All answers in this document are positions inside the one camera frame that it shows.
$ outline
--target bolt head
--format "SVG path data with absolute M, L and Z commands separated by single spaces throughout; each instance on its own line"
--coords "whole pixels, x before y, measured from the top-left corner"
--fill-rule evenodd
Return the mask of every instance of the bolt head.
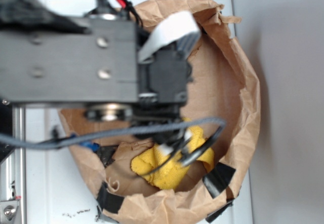
M 5 105 L 5 106 L 8 106 L 10 104 L 10 102 L 8 100 L 6 100 L 6 99 L 3 99 L 2 104 Z
M 4 213 L 7 218 L 14 217 L 16 214 L 16 208 L 9 205 L 4 209 Z

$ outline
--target screw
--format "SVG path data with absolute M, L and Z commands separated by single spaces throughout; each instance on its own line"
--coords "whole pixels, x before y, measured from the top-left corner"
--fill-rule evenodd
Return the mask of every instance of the screw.
M 4 209 L 4 213 L 5 213 L 5 216 L 8 218 L 8 220 L 11 220 L 16 215 L 16 208 L 11 205 L 8 205 Z
M 41 36 L 38 33 L 33 32 L 30 34 L 29 40 L 35 45 L 39 45 L 42 43 Z
M 34 78 L 42 78 L 44 77 L 44 70 L 40 67 L 34 67 L 31 74 Z
M 97 38 L 97 45 L 100 48 L 108 48 L 109 46 L 109 41 L 106 38 Z
M 8 106 L 10 104 L 10 102 L 8 100 L 6 100 L 6 99 L 3 99 L 2 104 L 5 105 L 5 106 Z
M 107 69 L 100 69 L 98 70 L 98 76 L 102 80 L 108 80 L 110 79 L 110 71 Z

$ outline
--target white wall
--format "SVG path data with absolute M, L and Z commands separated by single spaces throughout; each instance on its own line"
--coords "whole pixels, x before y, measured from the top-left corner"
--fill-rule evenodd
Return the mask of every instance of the white wall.
M 255 224 L 324 223 L 324 0 L 233 0 L 259 75 Z

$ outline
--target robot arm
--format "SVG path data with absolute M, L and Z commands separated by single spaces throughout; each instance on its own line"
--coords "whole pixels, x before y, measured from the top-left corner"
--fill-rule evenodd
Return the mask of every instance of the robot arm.
M 186 58 L 199 29 L 185 36 L 174 29 L 170 40 L 155 44 L 159 31 L 146 32 L 131 3 L 117 1 L 120 11 L 107 0 L 97 0 L 97 8 L 85 17 L 72 18 L 48 11 L 37 0 L 0 0 L 0 97 L 22 106 L 84 107 L 88 120 L 127 120 L 132 127 L 55 143 L 19 143 L 1 135 L 0 141 L 50 149 L 134 134 L 153 137 L 174 154 L 182 151 L 184 166 L 215 142 L 225 126 L 223 120 L 182 122 L 180 115 L 191 81 Z M 216 123 L 220 128 L 189 154 L 185 130 L 199 123 Z

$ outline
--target black tape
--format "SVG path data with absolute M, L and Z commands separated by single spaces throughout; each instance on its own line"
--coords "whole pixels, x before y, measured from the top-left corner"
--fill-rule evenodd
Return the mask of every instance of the black tape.
M 99 220 L 103 220 L 108 223 L 119 224 L 118 221 L 110 218 L 109 216 L 104 215 L 101 211 L 101 208 L 98 205 L 97 205 L 97 211 L 98 211 L 98 214 L 96 215 L 96 219 L 95 219 L 96 222 L 98 222 Z
M 101 209 L 105 209 L 111 213 L 118 214 L 118 211 L 120 210 L 124 197 L 111 194 L 107 190 L 107 184 L 104 182 L 101 185 L 99 194 L 98 194 L 98 204 L 101 207 Z
M 230 166 L 218 163 L 210 173 L 202 178 L 202 181 L 213 199 L 219 196 L 228 187 L 235 171 L 236 170 Z
M 205 220 L 208 222 L 208 223 L 212 223 L 214 220 L 216 220 L 216 218 L 218 216 L 220 216 L 221 214 L 223 214 L 223 212 L 230 206 L 233 205 L 233 200 L 234 199 L 231 199 L 231 200 L 228 200 L 227 201 L 227 204 L 220 208 L 219 210 L 215 211 L 214 213 L 210 214 Z

